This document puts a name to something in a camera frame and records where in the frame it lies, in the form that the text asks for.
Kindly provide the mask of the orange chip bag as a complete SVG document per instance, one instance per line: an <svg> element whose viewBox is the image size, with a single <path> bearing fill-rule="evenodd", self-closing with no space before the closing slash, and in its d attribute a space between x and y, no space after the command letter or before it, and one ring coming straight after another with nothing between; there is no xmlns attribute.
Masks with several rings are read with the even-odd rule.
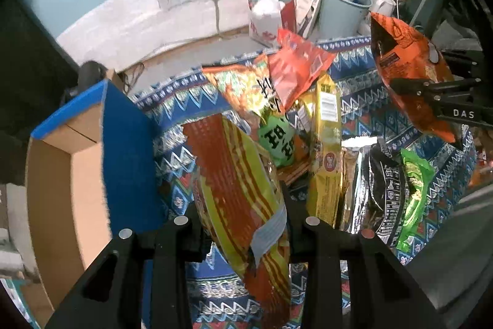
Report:
<svg viewBox="0 0 493 329"><path fill-rule="evenodd" d="M370 28L373 59L394 103L420 132L459 147L460 126L438 119L424 96L425 84L454 79L442 54L399 18L370 13Z"/></svg>

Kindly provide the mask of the black snack bag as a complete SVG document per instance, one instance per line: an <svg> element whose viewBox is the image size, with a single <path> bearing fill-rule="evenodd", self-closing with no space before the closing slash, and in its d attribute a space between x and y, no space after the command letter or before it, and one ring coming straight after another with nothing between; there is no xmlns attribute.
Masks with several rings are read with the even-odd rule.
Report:
<svg viewBox="0 0 493 329"><path fill-rule="evenodd" d="M369 199L366 227L373 230L384 244L395 248L403 228L407 178L402 158L392 155L381 139L368 154Z"/></svg>

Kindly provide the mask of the gold cracker tube pack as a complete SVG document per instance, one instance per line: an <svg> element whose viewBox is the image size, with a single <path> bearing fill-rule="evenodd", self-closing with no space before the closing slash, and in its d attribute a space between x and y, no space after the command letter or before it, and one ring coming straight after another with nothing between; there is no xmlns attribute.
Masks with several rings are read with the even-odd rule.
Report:
<svg viewBox="0 0 493 329"><path fill-rule="evenodd" d="M328 73L317 81L310 158L308 213L335 225L343 186L342 122L340 94Z"/></svg>

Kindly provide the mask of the red snack packet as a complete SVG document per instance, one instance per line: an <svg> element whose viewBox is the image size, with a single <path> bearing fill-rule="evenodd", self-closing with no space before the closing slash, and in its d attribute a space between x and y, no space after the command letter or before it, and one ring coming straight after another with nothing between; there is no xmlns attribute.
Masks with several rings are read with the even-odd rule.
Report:
<svg viewBox="0 0 493 329"><path fill-rule="evenodd" d="M271 83L288 110L295 100L326 72L336 57L286 28L277 31L279 49L268 57Z"/></svg>

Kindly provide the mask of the red yellow striped snack bag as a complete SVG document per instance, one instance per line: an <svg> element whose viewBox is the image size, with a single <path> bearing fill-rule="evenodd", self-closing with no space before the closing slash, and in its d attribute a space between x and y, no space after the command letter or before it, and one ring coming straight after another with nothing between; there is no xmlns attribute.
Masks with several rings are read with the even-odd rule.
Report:
<svg viewBox="0 0 493 329"><path fill-rule="evenodd" d="M291 306L287 208L269 153L222 114L185 124L196 158L192 182L200 219L263 310L280 328Z"/></svg>

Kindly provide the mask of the orange green snack bag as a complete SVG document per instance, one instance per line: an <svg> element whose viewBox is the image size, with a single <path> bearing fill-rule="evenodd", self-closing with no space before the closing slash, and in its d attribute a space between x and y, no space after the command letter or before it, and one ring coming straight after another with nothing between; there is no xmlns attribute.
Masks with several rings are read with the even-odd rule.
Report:
<svg viewBox="0 0 493 329"><path fill-rule="evenodd" d="M202 73L250 126L249 135L269 152L277 167L295 159L295 129L271 83L268 56L251 62L206 66Z"/></svg>

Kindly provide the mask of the gold slim biscuit pack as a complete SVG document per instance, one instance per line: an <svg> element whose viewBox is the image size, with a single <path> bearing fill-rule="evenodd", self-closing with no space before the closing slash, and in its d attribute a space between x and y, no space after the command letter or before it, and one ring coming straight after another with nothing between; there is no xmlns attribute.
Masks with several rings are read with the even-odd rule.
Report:
<svg viewBox="0 0 493 329"><path fill-rule="evenodd" d="M369 152L377 137L359 136L342 142L344 151L343 210L339 229L357 234L364 225L369 199Z"/></svg>

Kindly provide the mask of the white electric kettle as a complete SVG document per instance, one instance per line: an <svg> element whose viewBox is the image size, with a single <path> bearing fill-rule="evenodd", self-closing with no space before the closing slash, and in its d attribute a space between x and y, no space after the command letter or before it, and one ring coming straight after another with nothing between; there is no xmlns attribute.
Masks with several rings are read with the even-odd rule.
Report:
<svg viewBox="0 0 493 329"><path fill-rule="evenodd" d="M370 14L379 13L384 16L391 17L393 11L396 9L396 2L394 0L375 0L369 9L369 12L365 16L364 20L358 27L358 34L363 36L369 36L370 29Z"/></svg>

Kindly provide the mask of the light blue bucket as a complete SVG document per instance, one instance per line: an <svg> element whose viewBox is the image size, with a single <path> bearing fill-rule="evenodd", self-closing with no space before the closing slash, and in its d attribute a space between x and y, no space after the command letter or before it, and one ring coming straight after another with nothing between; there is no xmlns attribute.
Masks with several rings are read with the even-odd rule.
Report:
<svg viewBox="0 0 493 329"><path fill-rule="evenodd" d="M372 0L321 0L318 32L322 39L355 36Z"/></svg>

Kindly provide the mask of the blue cardboard box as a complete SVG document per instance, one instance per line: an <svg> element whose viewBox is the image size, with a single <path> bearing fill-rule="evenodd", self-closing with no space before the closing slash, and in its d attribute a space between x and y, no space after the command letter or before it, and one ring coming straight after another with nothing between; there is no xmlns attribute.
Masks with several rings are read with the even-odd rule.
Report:
<svg viewBox="0 0 493 329"><path fill-rule="evenodd" d="M112 237L161 228L155 122L108 79L31 133L25 184L33 252L50 310Z"/></svg>

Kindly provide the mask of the flat cardboard packaging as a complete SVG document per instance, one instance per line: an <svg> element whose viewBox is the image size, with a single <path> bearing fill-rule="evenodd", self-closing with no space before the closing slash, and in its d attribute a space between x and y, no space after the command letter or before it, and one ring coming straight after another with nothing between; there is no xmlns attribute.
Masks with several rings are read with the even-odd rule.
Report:
<svg viewBox="0 0 493 329"><path fill-rule="evenodd" d="M296 0L297 34L305 39L312 33L321 0Z"/></svg>

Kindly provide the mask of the white red paper bag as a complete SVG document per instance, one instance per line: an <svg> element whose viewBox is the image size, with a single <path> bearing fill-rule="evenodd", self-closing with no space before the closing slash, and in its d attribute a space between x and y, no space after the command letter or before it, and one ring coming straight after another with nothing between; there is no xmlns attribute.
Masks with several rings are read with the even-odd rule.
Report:
<svg viewBox="0 0 493 329"><path fill-rule="evenodd" d="M249 36L272 47L277 44L279 28L297 31L296 0L248 0Z"/></svg>

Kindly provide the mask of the black cylindrical device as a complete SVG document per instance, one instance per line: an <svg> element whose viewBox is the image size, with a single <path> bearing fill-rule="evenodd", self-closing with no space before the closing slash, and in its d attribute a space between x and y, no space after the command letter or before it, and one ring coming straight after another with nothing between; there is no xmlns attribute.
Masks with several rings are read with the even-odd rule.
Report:
<svg viewBox="0 0 493 329"><path fill-rule="evenodd" d="M99 83L106 78L106 73L107 68L94 60L83 63L79 68L78 91L82 93Z"/></svg>

